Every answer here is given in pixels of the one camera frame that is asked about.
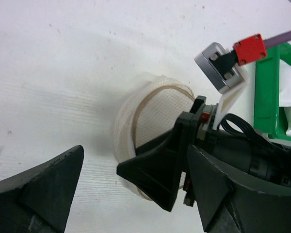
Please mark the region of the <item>white mesh laundry bag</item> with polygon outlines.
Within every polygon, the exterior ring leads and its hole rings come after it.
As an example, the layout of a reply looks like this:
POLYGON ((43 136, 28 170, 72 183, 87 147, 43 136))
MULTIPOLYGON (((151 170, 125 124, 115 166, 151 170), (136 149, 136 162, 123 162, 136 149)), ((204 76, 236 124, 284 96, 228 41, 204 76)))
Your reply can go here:
POLYGON ((113 124, 113 156, 118 163, 136 157, 136 149, 172 129, 193 106, 193 90, 179 80, 142 73, 122 103, 113 124))

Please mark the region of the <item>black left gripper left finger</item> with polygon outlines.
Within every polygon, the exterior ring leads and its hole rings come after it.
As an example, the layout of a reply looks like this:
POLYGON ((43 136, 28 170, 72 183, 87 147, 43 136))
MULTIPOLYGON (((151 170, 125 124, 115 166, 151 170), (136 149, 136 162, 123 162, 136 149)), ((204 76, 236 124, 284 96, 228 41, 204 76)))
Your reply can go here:
POLYGON ((82 146, 0 181, 0 233, 63 233, 84 160, 82 146))

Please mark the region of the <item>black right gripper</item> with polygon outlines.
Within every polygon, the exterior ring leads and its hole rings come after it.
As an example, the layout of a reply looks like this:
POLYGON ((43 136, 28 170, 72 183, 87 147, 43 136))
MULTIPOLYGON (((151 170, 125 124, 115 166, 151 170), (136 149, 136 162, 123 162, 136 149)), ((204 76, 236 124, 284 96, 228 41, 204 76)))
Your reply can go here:
MULTIPOLYGON (((199 96, 191 108, 201 111, 199 124, 206 134, 197 134, 194 146, 218 160, 261 180, 291 188, 291 146, 271 143, 258 134, 242 118, 228 114, 221 121, 222 129, 213 129, 216 109, 205 104, 199 96)), ((184 186, 187 194, 184 203, 196 202, 191 174, 184 186)))

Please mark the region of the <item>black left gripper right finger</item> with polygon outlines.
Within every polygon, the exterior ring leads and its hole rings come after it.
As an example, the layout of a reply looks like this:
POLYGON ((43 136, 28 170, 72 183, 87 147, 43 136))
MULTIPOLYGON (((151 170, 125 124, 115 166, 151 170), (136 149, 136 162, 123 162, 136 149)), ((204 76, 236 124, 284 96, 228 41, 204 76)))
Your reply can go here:
POLYGON ((187 161, 207 233, 291 233, 291 188, 261 180, 195 146, 187 161))

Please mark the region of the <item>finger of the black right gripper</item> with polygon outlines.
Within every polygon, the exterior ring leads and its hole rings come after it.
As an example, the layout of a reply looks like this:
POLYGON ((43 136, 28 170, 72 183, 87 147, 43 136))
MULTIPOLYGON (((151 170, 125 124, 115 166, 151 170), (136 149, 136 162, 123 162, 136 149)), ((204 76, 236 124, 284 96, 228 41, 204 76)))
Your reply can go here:
POLYGON ((121 162, 116 173, 136 185, 166 211, 171 211, 178 194, 185 153, 196 135, 196 115, 183 112, 174 127, 138 147, 136 156, 121 162))

